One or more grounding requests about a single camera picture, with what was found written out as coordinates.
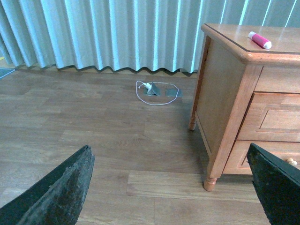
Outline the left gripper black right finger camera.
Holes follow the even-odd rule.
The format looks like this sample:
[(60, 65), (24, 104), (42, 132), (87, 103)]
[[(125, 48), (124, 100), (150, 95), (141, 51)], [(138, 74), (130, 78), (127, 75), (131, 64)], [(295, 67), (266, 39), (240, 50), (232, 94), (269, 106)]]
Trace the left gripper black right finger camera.
[(300, 170), (251, 143), (247, 161), (253, 185), (272, 225), (300, 223)]

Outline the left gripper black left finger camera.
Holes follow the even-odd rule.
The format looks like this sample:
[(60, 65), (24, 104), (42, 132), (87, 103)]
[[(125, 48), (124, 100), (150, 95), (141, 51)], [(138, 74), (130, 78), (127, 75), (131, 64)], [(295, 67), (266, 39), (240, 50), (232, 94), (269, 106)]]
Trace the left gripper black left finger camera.
[(2, 225), (74, 225), (90, 186), (95, 156), (88, 145), (1, 207)]

